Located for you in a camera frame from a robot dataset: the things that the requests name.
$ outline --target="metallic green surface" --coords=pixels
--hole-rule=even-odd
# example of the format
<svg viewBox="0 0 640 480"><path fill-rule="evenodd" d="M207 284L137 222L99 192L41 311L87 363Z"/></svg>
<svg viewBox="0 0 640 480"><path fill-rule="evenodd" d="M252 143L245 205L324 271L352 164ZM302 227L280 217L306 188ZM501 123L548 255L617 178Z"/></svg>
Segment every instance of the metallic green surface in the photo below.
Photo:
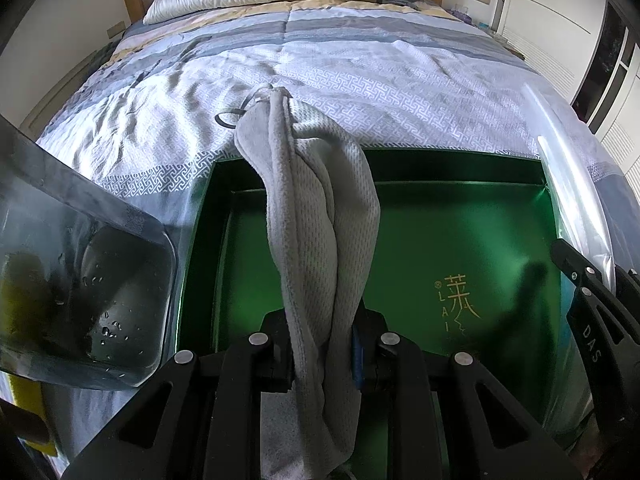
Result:
<svg viewBox="0 0 640 480"><path fill-rule="evenodd" d="M458 160L466 161L465 175L477 164L489 182L390 182L381 165L385 153L367 153L382 208L367 307L425 350L476 355L541 420L555 360L560 277L548 256L556 229L540 164L402 153L414 162L422 156L451 161L445 174L456 174ZM532 184L496 182L500 171L492 162L508 165L505 180ZM240 170L222 171L218 182L212 176L182 302L178 347L199 354L225 349L282 307L266 237L265 192L242 162L228 164ZM399 173L407 173L406 166L398 164ZM427 168L430 176L440 171ZM376 402L366 400L361 410L351 460L359 479L385 478L386 413Z"/></svg>

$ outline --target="transparent plastic container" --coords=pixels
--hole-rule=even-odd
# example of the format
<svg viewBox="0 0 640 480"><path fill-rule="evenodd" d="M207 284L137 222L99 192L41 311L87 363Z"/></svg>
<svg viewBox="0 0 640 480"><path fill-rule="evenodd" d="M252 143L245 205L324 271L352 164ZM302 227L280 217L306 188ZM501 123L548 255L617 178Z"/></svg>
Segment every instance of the transparent plastic container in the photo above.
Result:
<svg viewBox="0 0 640 480"><path fill-rule="evenodd" d="M0 116L0 369L82 388L158 368L176 269L164 226Z"/></svg>

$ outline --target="yellow sponge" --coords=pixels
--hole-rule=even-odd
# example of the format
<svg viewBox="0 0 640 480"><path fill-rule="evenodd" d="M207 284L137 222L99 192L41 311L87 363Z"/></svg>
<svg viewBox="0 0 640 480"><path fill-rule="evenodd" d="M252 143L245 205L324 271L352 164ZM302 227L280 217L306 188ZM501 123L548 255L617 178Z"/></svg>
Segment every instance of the yellow sponge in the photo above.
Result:
<svg viewBox="0 0 640 480"><path fill-rule="evenodd" d="M49 427L47 423L47 417L44 412L44 403L42 402L42 388L40 383L30 381L23 377L15 375L9 375L9 387L11 393L14 396L14 404L18 408L27 410L28 412L35 413L39 416L44 423ZM37 449L49 456L58 456L56 446L50 440L46 444L36 444L34 442L27 442L33 449Z"/></svg>

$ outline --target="silver screw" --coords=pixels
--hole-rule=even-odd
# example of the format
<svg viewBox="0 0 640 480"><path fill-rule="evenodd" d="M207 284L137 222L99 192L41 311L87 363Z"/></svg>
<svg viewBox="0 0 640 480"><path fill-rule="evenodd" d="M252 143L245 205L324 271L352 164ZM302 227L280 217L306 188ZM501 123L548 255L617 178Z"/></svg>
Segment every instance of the silver screw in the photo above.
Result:
<svg viewBox="0 0 640 480"><path fill-rule="evenodd" d="M393 346L400 342L400 336L395 332L385 332L380 336L380 341L382 341L382 344Z"/></svg>
<svg viewBox="0 0 640 480"><path fill-rule="evenodd" d="M466 352L458 352L453 356L453 359L461 366L469 366L474 359Z"/></svg>
<svg viewBox="0 0 640 480"><path fill-rule="evenodd" d="M249 336L249 343L254 346L264 345L269 340L269 336L263 332L256 332Z"/></svg>
<svg viewBox="0 0 640 480"><path fill-rule="evenodd" d="M193 352L190 350L180 350L176 355L174 355L174 361L179 365L190 363L192 359Z"/></svg>

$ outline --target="triangular cutout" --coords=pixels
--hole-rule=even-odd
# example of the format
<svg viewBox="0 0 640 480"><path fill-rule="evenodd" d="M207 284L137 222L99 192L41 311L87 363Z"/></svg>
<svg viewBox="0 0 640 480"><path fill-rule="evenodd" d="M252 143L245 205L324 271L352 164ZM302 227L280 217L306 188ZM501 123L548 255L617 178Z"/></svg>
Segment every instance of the triangular cutout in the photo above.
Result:
<svg viewBox="0 0 640 480"><path fill-rule="evenodd" d="M169 394L171 394L171 388L169 383L163 383L158 388L156 393L120 430L120 440L144 449L153 447L164 408L169 400Z"/></svg>
<svg viewBox="0 0 640 480"><path fill-rule="evenodd" d="M477 383L476 393L484 411L484 418L491 433L491 440L497 449L505 449L527 439L527 430L496 399L489 388L482 383Z"/></svg>

